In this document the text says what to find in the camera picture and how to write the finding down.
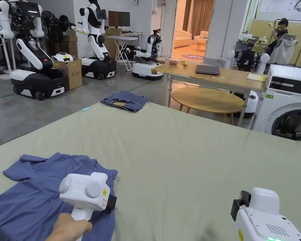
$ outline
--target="brown curtain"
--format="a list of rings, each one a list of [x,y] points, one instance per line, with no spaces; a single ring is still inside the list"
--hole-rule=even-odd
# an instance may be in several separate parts
[[[213,13],[214,0],[194,0],[192,37],[208,31]]]
[[[188,28],[188,20],[190,18],[191,3],[192,3],[192,0],[186,0],[185,13],[184,13],[184,23],[183,23],[183,30],[184,31],[187,31],[187,28]]]

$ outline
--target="seated person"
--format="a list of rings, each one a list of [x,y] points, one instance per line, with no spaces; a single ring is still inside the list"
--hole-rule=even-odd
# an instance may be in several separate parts
[[[280,38],[281,38],[283,35],[285,35],[286,33],[288,33],[287,29],[285,29],[285,30],[280,30],[280,31],[277,33],[275,40],[274,40],[272,43],[270,43],[268,46],[266,46],[266,47],[264,48],[264,50],[266,51],[266,53],[267,53],[269,56],[270,56],[271,53],[273,52],[273,49],[275,48],[275,46],[276,46],[276,44],[277,44],[277,42],[278,42],[278,39],[280,39]]]
[[[272,36],[275,39],[275,41],[273,41],[271,44],[264,48],[268,55],[271,55],[271,53],[273,52],[273,49],[276,46],[278,39],[280,39],[282,35],[288,33],[288,25],[289,21],[286,18],[282,18],[278,24],[278,27],[272,30]]]

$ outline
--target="gray laptop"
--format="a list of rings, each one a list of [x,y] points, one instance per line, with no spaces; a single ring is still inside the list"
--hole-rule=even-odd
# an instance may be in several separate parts
[[[196,73],[204,73],[206,75],[220,75],[221,72],[216,66],[197,65]]]

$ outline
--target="front-loading washer door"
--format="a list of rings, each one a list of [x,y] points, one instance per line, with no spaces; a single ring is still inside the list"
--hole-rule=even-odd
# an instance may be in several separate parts
[[[265,133],[301,141],[301,103],[289,104],[271,113]]]

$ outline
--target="human hand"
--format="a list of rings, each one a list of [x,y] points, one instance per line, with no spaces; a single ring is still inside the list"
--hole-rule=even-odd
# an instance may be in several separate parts
[[[69,213],[61,213],[46,241],[76,241],[84,232],[91,230],[92,224],[90,222],[74,220]]]

